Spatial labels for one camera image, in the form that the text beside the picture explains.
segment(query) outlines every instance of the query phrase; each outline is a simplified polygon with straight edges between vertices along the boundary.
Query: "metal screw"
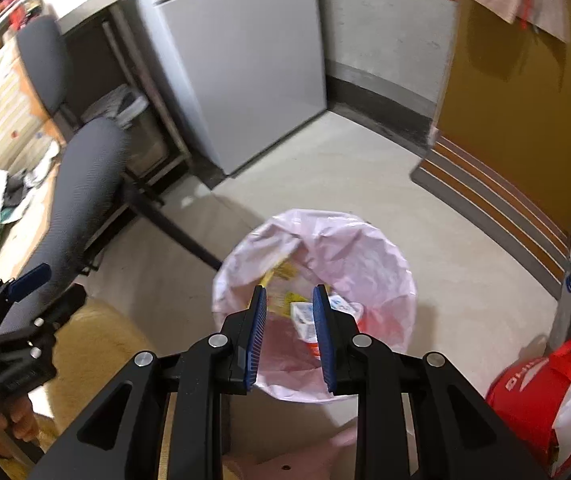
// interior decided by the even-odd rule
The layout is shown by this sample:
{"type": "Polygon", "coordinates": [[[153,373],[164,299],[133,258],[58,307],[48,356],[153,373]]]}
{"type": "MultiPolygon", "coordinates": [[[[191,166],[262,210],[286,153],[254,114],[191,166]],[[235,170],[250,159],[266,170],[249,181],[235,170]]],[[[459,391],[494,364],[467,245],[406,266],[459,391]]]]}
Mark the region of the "metal screw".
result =
{"type": "Polygon", "coordinates": [[[214,335],[210,336],[210,338],[207,340],[207,342],[213,348],[220,348],[222,346],[227,345],[228,337],[226,335],[223,335],[223,334],[214,334],[214,335]]]}
{"type": "Polygon", "coordinates": [[[134,356],[134,364],[137,366],[147,366],[154,361],[154,355],[150,352],[139,352],[134,356]]]}
{"type": "Polygon", "coordinates": [[[425,360],[427,361],[427,364],[434,368],[440,368],[445,364],[445,357],[443,357],[439,352],[430,352],[425,360]]]}
{"type": "Polygon", "coordinates": [[[357,334],[352,338],[352,343],[358,348],[368,348],[372,344],[372,339],[368,335],[357,334]]]}

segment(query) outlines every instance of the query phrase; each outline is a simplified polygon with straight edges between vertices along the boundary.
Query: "black clamp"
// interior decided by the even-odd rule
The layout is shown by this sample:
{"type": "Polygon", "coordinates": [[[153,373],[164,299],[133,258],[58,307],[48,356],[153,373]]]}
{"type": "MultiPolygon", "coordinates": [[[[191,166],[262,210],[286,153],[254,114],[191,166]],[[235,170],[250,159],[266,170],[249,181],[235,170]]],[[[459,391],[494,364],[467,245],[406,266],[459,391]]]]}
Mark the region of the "black clamp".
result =
{"type": "Polygon", "coordinates": [[[220,396],[246,395],[258,370],[267,303],[254,289],[247,310],[181,354],[136,354],[36,465],[29,480],[153,480],[169,397],[176,407],[168,480],[220,480],[220,396]]]}
{"type": "Polygon", "coordinates": [[[402,394],[417,441],[417,478],[544,480],[546,473],[476,389],[440,353],[393,352],[331,308],[325,286],[313,293],[323,375],[335,395],[358,395],[357,480],[408,480],[402,394]]]}
{"type": "MultiPolygon", "coordinates": [[[[0,326],[10,308],[44,285],[51,275],[50,267],[41,264],[17,280],[0,281],[0,326]]],[[[72,285],[29,326],[0,335],[0,413],[56,376],[52,364],[54,333],[85,304],[86,298],[81,285],[72,285]]],[[[9,431],[1,432],[0,440],[28,468],[43,456],[38,446],[15,439],[9,431]]]]}

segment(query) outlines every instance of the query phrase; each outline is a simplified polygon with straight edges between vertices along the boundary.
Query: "chair leg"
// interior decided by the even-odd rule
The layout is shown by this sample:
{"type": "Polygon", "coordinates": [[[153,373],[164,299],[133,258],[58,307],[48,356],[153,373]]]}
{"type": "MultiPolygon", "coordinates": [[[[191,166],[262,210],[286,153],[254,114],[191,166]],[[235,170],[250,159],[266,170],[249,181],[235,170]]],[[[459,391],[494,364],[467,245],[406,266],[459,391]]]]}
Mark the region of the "chair leg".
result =
{"type": "Polygon", "coordinates": [[[123,182],[123,199],[125,203],[139,216],[147,218],[156,227],[168,235],[189,253],[199,258],[214,270],[219,270],[222,265],[221,261],[208,252],[203,246],[199,245],[195,240],[190,238],[178,225],[166,217],[158,208],[156,208],[152,200],[130,182],[123,182]]]}
{"type": "Polygon", "coordinates": [[[150,186],[150,184],[148,184],[147,182],[141,180],[138,176],[136,176],[134,174],[133,171],[128,170],[128,168],[125,168],[123,170],[123,173],[129,178],[131,179],[131,181],[133,182],[134,186],[138,187],[143,193],[145,193],[145,195],[152,200],[152,202],[156,202],[160,207],[165,206],[165,202],[163,201],[163,199],[161,198],[161,196],[152,189],[152,186],[150,186]]]}

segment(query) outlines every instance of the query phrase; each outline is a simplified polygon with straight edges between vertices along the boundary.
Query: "person's hand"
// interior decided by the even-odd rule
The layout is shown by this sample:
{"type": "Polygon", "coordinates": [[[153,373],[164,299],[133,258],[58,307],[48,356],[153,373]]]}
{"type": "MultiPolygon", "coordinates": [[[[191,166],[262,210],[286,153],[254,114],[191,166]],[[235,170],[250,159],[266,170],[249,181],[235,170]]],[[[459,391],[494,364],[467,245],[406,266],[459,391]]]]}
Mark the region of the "person's hand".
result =
{"type": "MultiPolygon", "coordinates": [[[[11,430],[15,438],[30,442],[39,434],[32,401],[27,397],[21,397],[10,406],[9,418],[11,419],[11,430]]],[[[8,427],[8,420],[0,414],[0,430],[8,427]]],[[[10,453],[0,444],[0,455],[10,457],[10,453]]]]}

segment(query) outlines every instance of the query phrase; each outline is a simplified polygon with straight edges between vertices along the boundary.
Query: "office chair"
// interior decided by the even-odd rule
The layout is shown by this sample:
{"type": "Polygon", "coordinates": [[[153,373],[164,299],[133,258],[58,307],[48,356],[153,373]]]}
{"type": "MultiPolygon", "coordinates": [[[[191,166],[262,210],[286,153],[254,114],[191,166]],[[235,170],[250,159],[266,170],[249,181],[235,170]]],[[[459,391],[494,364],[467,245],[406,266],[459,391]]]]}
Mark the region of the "office chair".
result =
{"type": "MultiPolygon", "coordinates": [[[[25,73],[52,117],[63,104],[72,70],[56,22],[50,16],[40,16],[22,28],[16,40],[25,73]]],[[[105,221],[115,199],[123,200],[187,251],[219,269],[220,260],[163,215],[143,186],[124,178],[129,145],[129,135],[105,118],[85,124],[67,144],[54,187],[49,229],[21,272],[23,275],[47,263],[52,278],[12,307],[0,333],[25,326],[73,282],[85,266],[87,243],[105,221]]]]}

